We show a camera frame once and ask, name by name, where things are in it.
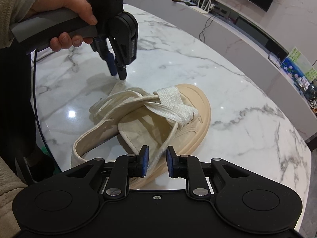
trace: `finger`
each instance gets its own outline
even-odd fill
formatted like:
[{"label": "finger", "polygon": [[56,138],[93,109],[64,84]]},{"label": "finger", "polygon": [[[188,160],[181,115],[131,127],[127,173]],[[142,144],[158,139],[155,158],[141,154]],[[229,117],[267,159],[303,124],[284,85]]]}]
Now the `finger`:
[{"label": "finger", "polygon": [[57,37],[54,37],[51,39],[50,41],[50,48],[54,51],[54,52],[58,52],[59,50],[61,50],[61,44],[59,43],[59,40]]},{"label": "finger", "polygon": [[63,49],[68,49],[73,44],[72,39],[66,32],[60,34],[60,36],[58,37],[58,40],[61,43],[61,48]]},{"label": "finger", "polygon": [[91,5],[86,0],[65,0],[64,6],[76,12],[85,22],[90,25],[97,24]]},{"label": "finger", "polygon": [[84,37],[83,40],[86,44],[89,44],[89,45],[93,42],[92,37]]},{"label": "finger", "polygon": [[82,36],[75,35],[72,37],[72,43],[74,47],[79,47],[82,44]]}]

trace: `black cable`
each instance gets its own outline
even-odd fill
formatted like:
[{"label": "black cable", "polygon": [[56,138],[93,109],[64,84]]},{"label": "black cable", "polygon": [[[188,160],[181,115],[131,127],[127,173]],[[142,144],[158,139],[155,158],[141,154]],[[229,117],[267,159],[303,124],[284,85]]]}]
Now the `black cable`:
[{"label": "black cable", "polygon": [[[210,22],[209,25],[207,26],[208,20],[210,20],[213,16],[214,16],[214,18],[211,20],[211,22]],[[200,38],[200,35],[202,34],[202,36],[203,36],[203,41],[202,41],[202,42],[203,42],[203,43],[205,43],[205,41],[206,41],[204,31],[206,30],[206,28],[208,28],[208,27],[211,25],[211,23],[214,21],[214,19],[215,19],[216,17],[217,17],[217,13],[216,13],[215,15],[211,15],[211,16],[208,18],[208,20],[206,20],[205,27],[204,27],[203,30],[200,32],[200,34],[199,34],[199,40],[202,41],[202,39]]]},{"label": "black cable", "polygon": [[313,66],[314,66],[314,64],[317,62],[317,59],[316,59],[316,61],[313,63]]},{"label": "black cable", "polygon": [[52,155],[52,153],[51,153],[51,151],[50,151],[49,146],[48,146],[47,143],[46,143],[46,140],[45,140],[45,138],[44,138],[44,135],[43,135],[43,132],[42,132],[42,129],[41,129],[41,126],[40,126],[40,121],[39,121],[39,118],[38,118],[38,115],[37,115],[36,95],[35,95],[36,58],[37,58],[37,50],[35,50],[35,53],[34,53],[34,63],[33,63],[33,104],[34,104],[34,115],[35,115],[35,119],[36,119],[37,128],[38,128],[39,133],[40,133],[40,135],[41,135],[41,138],[42,138],[42,140],[43,140],[44,146],[45,146],[47,152],[49,153],[49,155],[51,156],[51,158],[52,158],[53,160],[55,160],[54,157],[53,157],[53,155]]}]

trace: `black pants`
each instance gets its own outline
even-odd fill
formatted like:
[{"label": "black pants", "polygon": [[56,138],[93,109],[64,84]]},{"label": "black pants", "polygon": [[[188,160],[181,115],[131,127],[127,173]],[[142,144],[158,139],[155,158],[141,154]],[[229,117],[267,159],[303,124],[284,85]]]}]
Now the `black pants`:
[{"label": "black pants", "polygon": [[36,146],[31,56],[16,41],[0,49],[0,88],[0,157],[16,173],[15,157],[27,157]]}]

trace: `gripper handle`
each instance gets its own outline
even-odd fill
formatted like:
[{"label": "gripper handle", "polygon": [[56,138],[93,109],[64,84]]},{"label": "gripper handle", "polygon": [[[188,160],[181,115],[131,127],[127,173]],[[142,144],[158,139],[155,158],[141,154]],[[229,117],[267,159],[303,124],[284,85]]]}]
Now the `gripper handle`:
[{"label": "gripper handle", "polygon": [[96,37],[97,29],[82,20],[74,11],[61,8],[41,12],[22,22],[12,24],[11,32],[29,54],[50,46],[50,40],[67,32],[70,37],[79,34],[83,37]]}]

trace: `cream sandal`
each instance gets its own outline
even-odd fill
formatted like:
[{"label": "cream sandal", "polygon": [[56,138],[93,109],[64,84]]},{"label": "cream sandal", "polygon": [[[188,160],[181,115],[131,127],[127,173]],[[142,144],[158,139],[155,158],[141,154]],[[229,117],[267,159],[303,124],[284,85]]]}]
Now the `cream sandal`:
[{"label": "cream sandal", "polygon": [[149,146],[147,176],[132,179],[131,189],[167,171],[163,156],[167,146],[173,146],[178,155],[191,154],[204,139],[211,119],[207,97],[190,84],[163,88],[154,95],[129,88],[110,94],[89,111],[100,121],[75,141],[71,166],[86,162],[81,156],[120,133],[136,155],[143,145]]}]

